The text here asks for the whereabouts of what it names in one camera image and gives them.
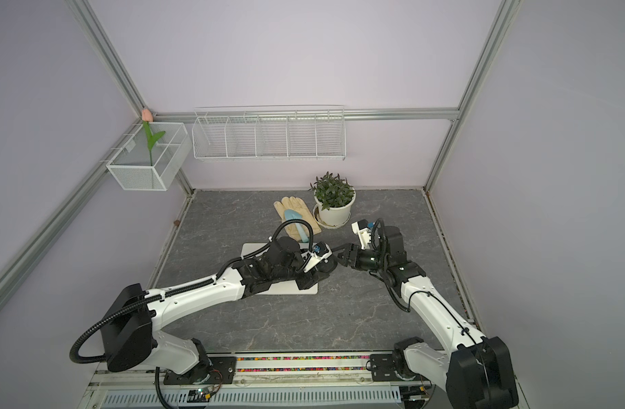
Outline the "silver laptop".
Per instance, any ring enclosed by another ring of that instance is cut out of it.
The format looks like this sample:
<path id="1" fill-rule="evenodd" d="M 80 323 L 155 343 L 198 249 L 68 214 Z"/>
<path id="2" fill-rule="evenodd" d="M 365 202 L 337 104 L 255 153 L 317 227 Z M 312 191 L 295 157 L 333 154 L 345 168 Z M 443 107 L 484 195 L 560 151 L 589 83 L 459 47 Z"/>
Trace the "silver laptop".
<path id="1" fill-rule="evenodd" d="M 242 245 L 242 256 L 246 257 L 250 252 L 259 250 L 263 246 L 262 243 L 245 243 Z M 283 281 L 272 284 L 267 291 L 259 293 L 259 296 L 312 296 L 317 295 L 318 285 L 301 290 L 295 281 Z"/>

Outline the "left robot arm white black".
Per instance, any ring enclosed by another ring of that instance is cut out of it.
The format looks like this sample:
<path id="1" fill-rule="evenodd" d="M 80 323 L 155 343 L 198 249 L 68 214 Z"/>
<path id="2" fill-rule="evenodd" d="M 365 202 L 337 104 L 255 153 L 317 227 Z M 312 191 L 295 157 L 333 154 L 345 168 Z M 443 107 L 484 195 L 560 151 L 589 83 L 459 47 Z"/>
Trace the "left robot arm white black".
<path id="1" fill-rule="evenodd" d="M 276 288 L 298 294 L 329 278 L 337 266 L 331 248 L 309 240 L 301 247 L 280 235 L 279 225 L 268 242 L 245 256 L 232 258 L 216 273 L 177 286 L 145 290 L 127 286 L 108 312 L 72 345 L 76 364 L 103 362 L 113 373 L 137 366 L 160 366 L 177 374 L 206 366 L 200 341 L 164 332 L 176 320 L 222 303 L 230 303 Z"/>

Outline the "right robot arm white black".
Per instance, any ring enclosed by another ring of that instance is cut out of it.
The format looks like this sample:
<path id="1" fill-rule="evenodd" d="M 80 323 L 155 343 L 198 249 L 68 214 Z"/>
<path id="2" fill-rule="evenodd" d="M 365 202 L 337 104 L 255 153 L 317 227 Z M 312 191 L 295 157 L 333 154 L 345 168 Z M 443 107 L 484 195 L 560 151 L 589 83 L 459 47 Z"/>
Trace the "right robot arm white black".
<path id="1" fill-rule="evenodd" d="M 509 349 L 499 337 L 486 337 L 440 294 L 427 273 L 413 262 L 399 228 L 360 220 L 353 223 L 356 244 L 332 250 L 343 266 L 374 274 L 399 309 L 416 313 L 440 341 L 436 350 L 419 338 L 392 351 L 397 371 L 420 375 L 442 389 L 454 408 L 513 408 L 520 397 Z"/>

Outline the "white plant pot saucer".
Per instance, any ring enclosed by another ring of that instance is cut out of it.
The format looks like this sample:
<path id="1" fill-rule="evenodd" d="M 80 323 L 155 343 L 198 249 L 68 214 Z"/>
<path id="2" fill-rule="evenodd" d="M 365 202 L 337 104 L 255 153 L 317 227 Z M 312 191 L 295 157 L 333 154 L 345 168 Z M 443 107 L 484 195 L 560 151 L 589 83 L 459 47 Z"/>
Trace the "white plant pot saucer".
<path id="1" fill-rule="evenodd" d="M 313 217 L 314 217 L 314 219 L 315 219 L 316 223 L 317 223 L 317 224 L 318 224 L 321 228 L 328 229 L 328 230 L 336 230 L 336 229 L 342 228 L 342 227 L 343 227 L 343 226 L 345 226 L 345 225 L 346 225 L 346 224 L 350 221 L 350 219 L 351 219 L 351 213 L 348 213 L 348 214 L 347 214 L 347 218 L 346 218 L 346 220 L 345 220 L 344 222 L 342 222 L 342 223 L 340 223 L 340 224 L 337 224 L 337 225 L 329 225 L 329 224 L 326 224 L 326 223 L 324 223 L 324 222 L 323 222 L 323 220 L 321 219 L 321 216 L 320 216 L 320 214 L 319 214 L 319 205 L 318 205 L 318 204 L 316 204 L 316 205 L 314 206 L 313 211 L 312 211 L 312 214 L 313 214 Z"/>

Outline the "white pot with green plant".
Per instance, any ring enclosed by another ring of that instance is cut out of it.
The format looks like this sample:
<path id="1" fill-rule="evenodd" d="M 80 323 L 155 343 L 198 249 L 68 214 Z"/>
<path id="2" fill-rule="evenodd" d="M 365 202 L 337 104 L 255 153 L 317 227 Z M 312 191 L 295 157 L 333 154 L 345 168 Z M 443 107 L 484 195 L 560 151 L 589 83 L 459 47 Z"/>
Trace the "white pot with green plant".
<path id="1" fill-rule="evenodd" d="M 345 177 L 326 172 L 315 178 L 311 190 L 317 203 L 319 220 L 323 224 L 339 228 L 349 220 L 356 193 Z"/>

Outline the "light blue garden trowel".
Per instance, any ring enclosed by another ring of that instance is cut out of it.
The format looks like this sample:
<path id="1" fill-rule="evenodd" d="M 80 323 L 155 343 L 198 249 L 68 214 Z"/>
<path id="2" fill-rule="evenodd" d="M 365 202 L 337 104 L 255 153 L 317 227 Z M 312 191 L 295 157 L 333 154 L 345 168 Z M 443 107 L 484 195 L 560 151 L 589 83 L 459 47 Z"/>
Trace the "light blue garden trowel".
<path id="1" fill-rule="evenodd" d="M 289 220 L 303 220 L 303 216 L 292 209 L 286 209 L 283 213 L 286 221 Z M 310 236 L 308 229 L 300 223 L 292 223 L 286 227 L 288 235 L 300 243 L 308 243 Z"/>

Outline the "beige work glove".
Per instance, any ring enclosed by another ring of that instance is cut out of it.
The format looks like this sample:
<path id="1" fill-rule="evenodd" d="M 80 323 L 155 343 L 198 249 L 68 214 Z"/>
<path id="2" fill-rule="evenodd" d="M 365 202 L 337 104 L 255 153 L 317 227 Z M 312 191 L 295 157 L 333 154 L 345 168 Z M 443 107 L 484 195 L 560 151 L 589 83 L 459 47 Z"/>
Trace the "beige work glove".
<path id="1" fill-rule="evenodd" d="M 278 213 L 278 216 L 280 216 L 282 222 L 292 219 L 301 219 L 305 220 L 312 226 L 312 230 L 315 235 L 322 232 L 322 229 L 318 225 L 316 219 L 312 216 L 312 212 L 302 198 L 295 196 L 283 197 L 280 201 L 276 201 L 274 203 L 274 208 L 276 209 L 276 212 Z M 297 240 L 298 242 L 303 242 L 304 240 L 301 238 L 300 230 L 307 235 L 307 238 L 310 237 L 307 228 L 299 224 L 291 224 L 285 228 L 285 231 L 290 238 Z"/>

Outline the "artificial pink tulip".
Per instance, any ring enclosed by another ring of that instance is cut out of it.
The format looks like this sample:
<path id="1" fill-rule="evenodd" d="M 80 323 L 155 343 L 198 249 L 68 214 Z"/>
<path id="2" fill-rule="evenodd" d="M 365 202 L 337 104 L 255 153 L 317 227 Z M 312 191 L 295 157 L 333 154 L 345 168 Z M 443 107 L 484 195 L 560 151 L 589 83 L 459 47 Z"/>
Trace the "artificial pink tulip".
<path id="1" fill-rule="evenodd" d="M 165 136 L 166 132 L 159 131 L 157 133 L 154 133 L 152 131 L 152 129 L 150 128 L 150 124 L 154 121 L 154 119 L 153 119 L 152 112 L 150 112 L 150 109 L 144 108 L 142 110 L 141 119 L 142 119 L 142 127 L 145 132 L 147 149 L 149 152 L 150 165 L 154 165 L 153 147 L 157 144 L 158 141 L 160 141 L 160 139 L 162 139 Z"/>

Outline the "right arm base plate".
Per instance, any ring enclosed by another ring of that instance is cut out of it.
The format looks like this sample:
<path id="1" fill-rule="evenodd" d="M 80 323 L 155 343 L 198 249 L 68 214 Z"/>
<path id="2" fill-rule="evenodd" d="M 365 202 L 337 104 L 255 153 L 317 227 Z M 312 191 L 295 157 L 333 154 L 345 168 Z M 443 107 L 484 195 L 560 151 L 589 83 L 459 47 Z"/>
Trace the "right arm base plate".
<path id="1" fill-rule="evenodd" d="M 392 352 L 371 354 L 365 368 L 375 382 L 429 382 L 420 374 L 404 375 L 403 371 L 399 371 Z"/>

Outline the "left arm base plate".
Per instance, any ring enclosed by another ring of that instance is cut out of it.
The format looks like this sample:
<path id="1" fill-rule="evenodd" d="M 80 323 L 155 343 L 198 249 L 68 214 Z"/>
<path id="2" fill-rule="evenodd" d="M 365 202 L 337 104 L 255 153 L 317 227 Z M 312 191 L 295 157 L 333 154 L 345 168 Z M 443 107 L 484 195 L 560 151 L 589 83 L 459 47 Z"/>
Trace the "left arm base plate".
<path id="1" fill-rule="evenodd" d="M 186 374 L 179 375 L 166 370 L 165 385 L 231 384 L 237 370 L 237 357 L 233 355 L 213 356 L 208 364 L 199 364 Z"/>

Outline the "white mesh wall basket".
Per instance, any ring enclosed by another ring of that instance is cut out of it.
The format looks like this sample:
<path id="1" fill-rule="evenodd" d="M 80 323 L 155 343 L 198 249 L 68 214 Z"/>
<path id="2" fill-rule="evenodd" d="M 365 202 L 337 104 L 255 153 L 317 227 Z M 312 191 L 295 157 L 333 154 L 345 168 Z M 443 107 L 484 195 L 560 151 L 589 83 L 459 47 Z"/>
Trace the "white mesh wall basket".
<path id="1" fill-rule="evenodd" d="M 183 123 L 140 124 L 106 167 L 126 191 L 167 191 L 191 149 Z"/>

